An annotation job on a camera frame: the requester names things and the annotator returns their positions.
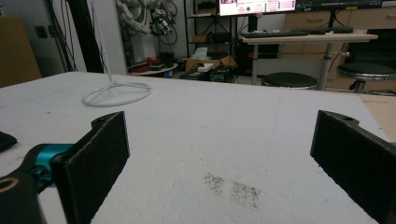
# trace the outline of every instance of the white tabletop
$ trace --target white tabletop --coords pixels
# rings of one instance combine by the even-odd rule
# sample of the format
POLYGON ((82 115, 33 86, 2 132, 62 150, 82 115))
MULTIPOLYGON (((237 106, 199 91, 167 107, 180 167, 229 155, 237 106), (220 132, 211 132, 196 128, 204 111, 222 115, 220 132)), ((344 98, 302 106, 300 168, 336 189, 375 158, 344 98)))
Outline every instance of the white tabletop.
MULTIPOLYGON (((0 130, 19 140, 0 154, 0 175, 35 145, 75 143, 93 119, 123 110, 131 157, 92 223, 376 223, 309 155, 319 109, 386 139, 359 96, 115 78, 147 83, 153 93, 131 105, 88 107, 82 96, 108 80, 86 73, 0 89, 0 130)), ((40 201, 48 223, 65 223, 56 189, 40 201)))

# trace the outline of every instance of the cardboard box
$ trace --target cardboard box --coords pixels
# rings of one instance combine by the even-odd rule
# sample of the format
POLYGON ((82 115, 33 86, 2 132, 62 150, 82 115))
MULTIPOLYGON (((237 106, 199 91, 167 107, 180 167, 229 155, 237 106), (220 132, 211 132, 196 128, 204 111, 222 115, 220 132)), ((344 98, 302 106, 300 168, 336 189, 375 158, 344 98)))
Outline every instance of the cardboard box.
POLYGON ((210 42, 210 36, 209 35, 196 35, 192 37, 192 42, 193 43, 208 43, 210 42))
POLYGON ((213 63, 215 69, 219 65, 236 67, 236 61, 233 59, 231 55, 229 55, 226 51, 216 51, 216 52, 208 52, 207 56, 211 57, 211 60, 198 60, 198 59, 187 59, 186 61, 186 72, 191 69, 197 68, 199 64, 204 63, 213 63))
POLYGON ((0 88, 41 78, 22 19, 0 16, 0 88))
POLYGON ((213 8, 203 8, 203 9, 198 9, 197 10, 197 14, 207 14, 207 13, 210 13, 210 14, 215 15, 215 16, 218 14, 218 12, 217 12, 215 7, 213 7, 213 8))

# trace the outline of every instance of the wooden cabinet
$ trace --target wooden cabinet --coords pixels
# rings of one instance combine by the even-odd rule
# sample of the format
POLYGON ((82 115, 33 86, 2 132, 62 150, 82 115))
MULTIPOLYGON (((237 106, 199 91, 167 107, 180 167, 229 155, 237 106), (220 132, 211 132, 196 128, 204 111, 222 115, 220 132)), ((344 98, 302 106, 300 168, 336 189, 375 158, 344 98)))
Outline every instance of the wooden cabinet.
MULTIPOLYGON (((313 28, 327 26, 329 11, 312 11, 287 14, 285 31, 298 28, 313 28)), ((337 13, 333 26, 352 26, 355 30, 396 29, 396 7, 382 7, 359 10, 343 10, 337 13)), ((285 45, 282 48, 282 58, 322 58, 326 46, 319 44, 285 45)), ((334 44, 332 51, 347 51, 347 44, 334 44)), ((334 60, 329 72, 328 87, 347 88, 353 79, 340 77, 336 74, 338 64, 344 62, 343 57, 332 56, 334 60)), ((368 90, 390 89, 396 91, 396 81, 368 81, 368 90)))

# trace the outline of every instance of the cabinet drawer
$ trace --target cabinet drawer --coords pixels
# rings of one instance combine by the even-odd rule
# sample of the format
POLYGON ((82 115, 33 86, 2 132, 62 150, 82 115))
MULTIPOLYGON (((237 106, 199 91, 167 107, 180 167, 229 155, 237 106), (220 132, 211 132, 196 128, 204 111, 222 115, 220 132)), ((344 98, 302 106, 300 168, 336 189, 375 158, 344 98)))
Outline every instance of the cabinet drawer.
MULTIPOLYGON (((337 14, 337 20, 343 25, 347 25, 349 21, 350 11, 344 10, 337 14)), ((319 27, 327 26, 330 19, 330 12, 328 11, 312 11, 286 14, 285 29, 302 28, 302 27, 319 27)))
POLYGON ((396 7, 352 11, 349 26, 353 26, 355 29, 396 28, 396 7))

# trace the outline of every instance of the keyboard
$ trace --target keyboard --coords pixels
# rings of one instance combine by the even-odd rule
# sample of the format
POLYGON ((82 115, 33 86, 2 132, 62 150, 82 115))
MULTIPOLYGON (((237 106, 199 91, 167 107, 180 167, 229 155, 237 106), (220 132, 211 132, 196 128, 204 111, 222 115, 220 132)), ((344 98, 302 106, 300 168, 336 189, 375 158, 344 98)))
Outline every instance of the keyboard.
POLYGON ((266 38, 266 37, 282 37, 282 36, 297 36, 297 35, 309 35, 308 32, 303 31, 288 31, 288 32, 277 32, 277 33, 242 33, 241 36, 244 38, 266 38))
POLYGON ((301 28, 292 30, 293 32, 307 32, 311 35, 320 33, 333 32, 334 34, 351 34, 353 27, 351 26, 334 26, 334 27, 315 27, 315 28, 301 28))

